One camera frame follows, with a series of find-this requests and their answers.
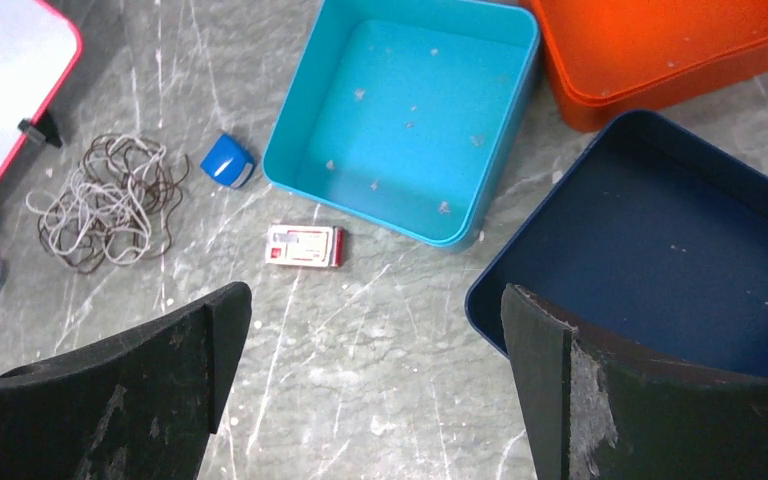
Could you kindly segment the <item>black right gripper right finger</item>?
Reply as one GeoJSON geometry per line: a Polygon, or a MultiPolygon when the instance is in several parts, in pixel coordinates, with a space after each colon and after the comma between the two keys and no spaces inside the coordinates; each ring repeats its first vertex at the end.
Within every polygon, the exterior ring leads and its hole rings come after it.
{"type": "Polygon", "coordinates": [[[501,321],[540,479],[768,479],[768,377],[704,367],[522,286],[501,321]]]}

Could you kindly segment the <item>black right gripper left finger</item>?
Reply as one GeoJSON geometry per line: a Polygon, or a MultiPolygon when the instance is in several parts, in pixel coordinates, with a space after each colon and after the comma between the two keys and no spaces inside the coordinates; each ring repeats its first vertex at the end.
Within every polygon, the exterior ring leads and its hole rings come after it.
{"type": "Polygon", "coordinates": [[[0,375],[0,479],[194,479],[244,349],[252,292],[0,375]]]}

